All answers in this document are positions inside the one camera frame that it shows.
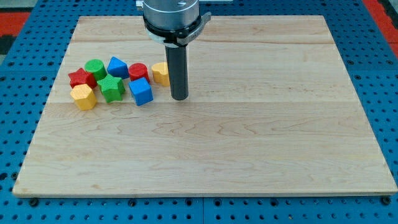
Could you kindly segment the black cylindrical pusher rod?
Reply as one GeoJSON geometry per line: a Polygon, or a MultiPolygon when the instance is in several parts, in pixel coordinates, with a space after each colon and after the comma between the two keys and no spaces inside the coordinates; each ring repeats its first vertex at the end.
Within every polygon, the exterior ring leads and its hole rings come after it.
{"type": "Polygon", "coordinates": [[[171,96],[178,101],[185,100],[188,97],[187,46],[166,47],[165,52],[171,96]]]}

